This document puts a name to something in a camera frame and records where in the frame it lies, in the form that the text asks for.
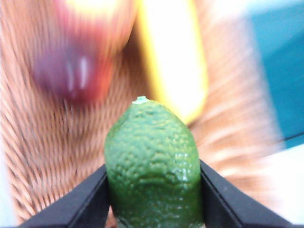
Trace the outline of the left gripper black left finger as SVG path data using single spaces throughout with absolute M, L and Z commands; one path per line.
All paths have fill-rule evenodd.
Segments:
M 101 166 L 67 195 L 58 199 L 20 228 L 104 228 L 109 212 L 105 166 Z

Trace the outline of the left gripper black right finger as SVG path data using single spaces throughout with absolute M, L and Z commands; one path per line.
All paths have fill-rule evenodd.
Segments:
M 203 216 L 208 228 L 292 228 L 294 225 L 244 194 L 200 162 Z

